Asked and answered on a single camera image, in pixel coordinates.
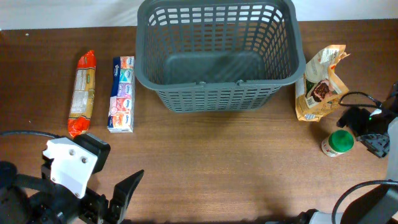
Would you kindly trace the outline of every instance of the snack bag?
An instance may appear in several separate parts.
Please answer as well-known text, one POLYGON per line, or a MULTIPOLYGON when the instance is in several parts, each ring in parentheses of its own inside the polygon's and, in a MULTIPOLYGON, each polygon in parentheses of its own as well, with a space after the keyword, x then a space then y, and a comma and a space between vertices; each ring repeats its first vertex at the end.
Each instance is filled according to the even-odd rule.
POLYGON ((131 133, 136 96, 134 57, 113 58, 113 86, 108 114, 111 133, 131 133))
POLYGON ((90 125, 94 103, 95 67, 94 50, 79 59, 68 119, 68 132, 73 138, 85 133, 90 125))
POLYGON ((295 109, 299 121, 319 121, 339 107, 348 88, 335 74, 337 63, 348 56, 345 45, 330 45, 307 63, 295 83, 295 109))

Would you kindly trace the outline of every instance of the gray plastic basket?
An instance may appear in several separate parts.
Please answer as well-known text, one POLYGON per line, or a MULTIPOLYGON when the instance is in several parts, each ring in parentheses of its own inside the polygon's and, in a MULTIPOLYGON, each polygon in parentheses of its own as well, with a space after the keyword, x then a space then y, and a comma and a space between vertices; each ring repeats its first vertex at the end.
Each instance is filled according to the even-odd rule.
POLYGON ((305 70, 290 0, 145 0, 137 79, 178 113, 261 107, 305 70))

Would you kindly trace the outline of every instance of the wooden table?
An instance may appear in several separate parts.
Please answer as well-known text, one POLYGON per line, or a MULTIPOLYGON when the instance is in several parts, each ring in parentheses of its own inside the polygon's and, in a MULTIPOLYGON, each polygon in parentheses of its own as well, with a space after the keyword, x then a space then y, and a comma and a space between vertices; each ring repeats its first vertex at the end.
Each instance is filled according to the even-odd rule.
MULTIPOLYGON (((386 97, 398 77, 397 20, 301 22, 300 29, 307 61, 327 45, 346 44, 351 55, 338 64, 338 76, 351 90, 386 97)), ((322 139, 337 129, 343 109, 319 123, 299 122, 293 85, 257 111, 176 114, 137 83, 134 134, 110 134, 112 58, 134 55, 135 36, 135 27, 1 31, 0 130, 67 135, 76 63, 94 49, 90 132, 112 150, 88 186, 110 199, 116 183, 144 169, 126 218, 209 222, 296 216, 310 208, 331 212, 354 184, 384 178, 387 159, 358 142, 340 157, 321 152, 322 139)), ((40 177, 46 140, 0 138, 0 158, 15 163, 20 173, 40 177)), ((367 190, 350 195, 341 208, 367 190)))

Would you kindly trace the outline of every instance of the small jar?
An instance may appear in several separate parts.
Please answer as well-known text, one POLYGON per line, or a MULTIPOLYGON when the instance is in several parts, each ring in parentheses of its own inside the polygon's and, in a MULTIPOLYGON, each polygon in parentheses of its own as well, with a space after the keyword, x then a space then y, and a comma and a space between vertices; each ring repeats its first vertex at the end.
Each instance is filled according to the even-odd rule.
POLYGON ((338 130, 323 140, 322 151, 330 157, 335 157, 350 151, 353 146, 353 136, 348 131, 338 130))

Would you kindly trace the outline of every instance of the white wall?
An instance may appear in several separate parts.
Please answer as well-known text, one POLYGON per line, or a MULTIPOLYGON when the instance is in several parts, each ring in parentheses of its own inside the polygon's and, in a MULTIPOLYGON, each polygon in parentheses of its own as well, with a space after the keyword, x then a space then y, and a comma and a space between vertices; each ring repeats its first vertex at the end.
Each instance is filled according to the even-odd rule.
MULTIPOLYGON (((0 29, 136 26, 142 1, 0 0, 0 29)), ((293 2, 300 21, 398 18, 398 0, 293 2)))

